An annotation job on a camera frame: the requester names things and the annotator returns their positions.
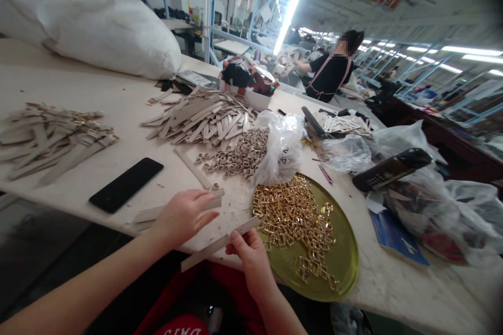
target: person's left hand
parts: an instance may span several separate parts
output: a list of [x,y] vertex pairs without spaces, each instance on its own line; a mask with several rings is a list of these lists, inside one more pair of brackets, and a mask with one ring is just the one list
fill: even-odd
[[205,209],[215,196],[206,190],[180,191],[166,204],[146,233],[165,255],[194,237],[220,213]]

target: fluorescent light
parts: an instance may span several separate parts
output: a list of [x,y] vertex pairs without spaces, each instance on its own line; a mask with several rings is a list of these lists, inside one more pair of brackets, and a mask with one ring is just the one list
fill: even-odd
[[456,47],[456,46],[445,46],[444,48],[442,48],[442,51],[460,52],[472,55],[485,55],[485,56],[500,56],[501,54],[503,54],[503,51],[472,49],[467,47]]
[[503,76],[503,72],[498,70],[490,70],[489,73],[494,74],[496,76]]
[[483,62],[487,62],[487,63],[503,64],[503,59],[501,59],[501,58],[484,57],[484,56],[480,56],[480,55],[464,55],[463,59],[477,60],[477,61],[483,61]]
[[417,52],[426,52],[428,51],[428,53],[437,53],[438,50],[428,50],[426,48],[422,48],[422,47],[407,47],[407,50],[409,51],[417,51]]
[[422,57],[421,60],[424,60],[426,63],[436,63],[436,61],[427,57]]
[[273,55],[277,55],[281,46],[283,45],[283,41],[285,40],[285,36],[287,35],[288,28],[292,23],[293,15],[295,14],[295,10],[297,9],[297,5],[299,0],[290,0],[290,4],[288,4],[287,12],[285,14],[285,18],[283,19],[283,25],[281,25],[281,30],[279,31],[278,40],[276,41],[276,45],[274,46]]
[[446,71],[451,71],[451,72],[458,73],[458,74],[463,72],[462,70],[459,70],[458,68],[454,68],[454,67],[447,65],[447,64],[440,64],[440,68],[443,68]]

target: large white bag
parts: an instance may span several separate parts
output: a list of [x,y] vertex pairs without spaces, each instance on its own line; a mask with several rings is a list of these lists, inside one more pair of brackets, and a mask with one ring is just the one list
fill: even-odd
[[174,35],[140,0],[0,0],[0,32],[153,80],[181,65]]

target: olive green tray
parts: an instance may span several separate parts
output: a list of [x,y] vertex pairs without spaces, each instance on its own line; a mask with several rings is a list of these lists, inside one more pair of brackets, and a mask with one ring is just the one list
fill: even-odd
[[[305,177],[311,183],[311,192],[320,208],[327,202],[333,205],[330,222],[336,242],[330,246],[330,251],[325,253],[325,264],[328,273],[339,281],[338,291],[331,291],[328,282],[320,277],[311,275],[307,284],[297,277],[298,257],[307,258],[305,247],[298,241],[291,247],[271,246],[268,252],[269,262],[280,279],[302,296],[321,302],[335,301],[351,291],[358,279],[359,256],[356,238],[346,215],[335,199],[313,179],[304,174],[297,175]],[[260,233],[260,237],[264,241],[269,239],[268,234]]]

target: smartphone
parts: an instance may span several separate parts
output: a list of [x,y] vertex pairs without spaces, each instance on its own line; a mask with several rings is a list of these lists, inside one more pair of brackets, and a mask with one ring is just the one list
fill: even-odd
[[91,196],[89,202],[110,214],[117,212],[162,169],[164,165],[144,158]]

